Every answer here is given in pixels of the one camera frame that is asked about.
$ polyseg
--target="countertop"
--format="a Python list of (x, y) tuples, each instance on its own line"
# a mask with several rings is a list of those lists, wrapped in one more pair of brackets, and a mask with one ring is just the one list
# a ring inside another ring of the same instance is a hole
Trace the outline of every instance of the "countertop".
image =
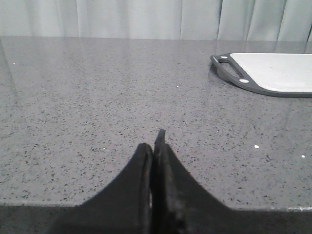
[(221, 80), (211, 55), (312, 43), (1, 37), (0, 204), (74, 206), (166, 141), (235, 209), (312, 209), (312, 99)]

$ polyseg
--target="black object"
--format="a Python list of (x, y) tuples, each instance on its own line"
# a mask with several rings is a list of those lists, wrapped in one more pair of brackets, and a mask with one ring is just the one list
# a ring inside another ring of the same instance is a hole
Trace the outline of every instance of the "black object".
[[(263, 94), (267, 96), (279, 97), (279, 98), (312, 98), (312, 93), (301, 93), (301, 92), (280, 92), (262, 88), (259, 86), (246, 72), (245, 70), (231, 57), (231, 53), (223, 55), (212, 55), (210, 57), (214, 66), (217, 68), (217, 74), (224, 80), (230, 81), (234, 85), (254, 92), (258, 94)], [(238, 77), (233, 76), (224, 69), (222, 63), (229, 64), (239, 75)]]
[(165, 143), (140, 144), (98, 195), (62, 215), (50, 234), (311, 234), (312, 213), (237, 211), (204, 190)]

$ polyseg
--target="curtain fold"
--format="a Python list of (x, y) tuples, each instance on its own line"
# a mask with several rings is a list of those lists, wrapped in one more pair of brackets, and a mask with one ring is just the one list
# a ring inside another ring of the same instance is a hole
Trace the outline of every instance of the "curtain fold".
[(312, 41), (312, 0), (0, 0), (0, 35)]

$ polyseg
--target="gray speckled countertop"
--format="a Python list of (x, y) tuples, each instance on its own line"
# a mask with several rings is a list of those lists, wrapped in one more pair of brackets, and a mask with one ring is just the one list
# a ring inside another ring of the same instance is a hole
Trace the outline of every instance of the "gray speckled countertop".
[(244, 51), (312, 43), (1, 37), (0, 203), (81, 204), (164, 128), (227, 206), (312, 207), (312, 99), (254, 94), (211, 69), (210, 55)]

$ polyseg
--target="white speck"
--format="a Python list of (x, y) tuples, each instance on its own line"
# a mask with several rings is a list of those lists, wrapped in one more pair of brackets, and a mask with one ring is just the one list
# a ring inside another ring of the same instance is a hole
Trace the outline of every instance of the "white speck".
[(312, 211), (312, 207), (289, 207), (288, 210)]

